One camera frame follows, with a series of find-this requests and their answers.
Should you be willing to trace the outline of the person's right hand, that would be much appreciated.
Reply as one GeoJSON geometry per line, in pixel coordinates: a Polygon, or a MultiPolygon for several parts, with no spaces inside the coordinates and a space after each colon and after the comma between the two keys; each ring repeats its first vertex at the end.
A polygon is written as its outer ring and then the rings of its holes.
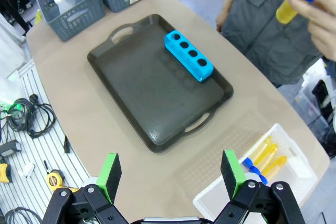
{"type": "Polygon", "coordinates": [[[216,22],[216,30],[221,33],[222,32],[222,26],[223,23],[225,22],[226,18],[228,16],[227,11],[220,12],[215,20],[216,22]]]}

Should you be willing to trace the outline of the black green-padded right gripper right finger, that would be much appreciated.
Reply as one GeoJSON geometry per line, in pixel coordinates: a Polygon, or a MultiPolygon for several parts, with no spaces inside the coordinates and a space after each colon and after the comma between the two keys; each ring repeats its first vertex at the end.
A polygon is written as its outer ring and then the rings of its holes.
{"type": "Polygon", "coordinates": [[[266,186],[247,179],[233,150],[223,150],[220,171],[229,202],[213,223],[244,223],[251,212],[261,214],[266,223],[305,223],[287,182],[266,186]]]}

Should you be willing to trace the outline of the person's left hand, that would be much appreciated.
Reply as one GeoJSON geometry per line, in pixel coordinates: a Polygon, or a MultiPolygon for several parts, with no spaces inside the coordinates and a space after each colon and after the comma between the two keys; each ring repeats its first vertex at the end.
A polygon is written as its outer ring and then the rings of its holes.
{"type": "Polygon", "coordinates": [[[335,0],[287,0],[290,6],[306,18],[308,32],[316,48],[329,60],[335,61],[335,0]]]}

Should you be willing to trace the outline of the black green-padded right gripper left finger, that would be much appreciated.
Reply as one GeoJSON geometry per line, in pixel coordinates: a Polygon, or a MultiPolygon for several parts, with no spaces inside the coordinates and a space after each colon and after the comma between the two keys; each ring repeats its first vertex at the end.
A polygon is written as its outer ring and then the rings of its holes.
{"type": "Polygon", "coordinates": [[[127,223],[114,205],[122,170],[117,153],[108,154],[97,181],[73,192],[60,187],[53,192],[42,223],[127,223]]]}

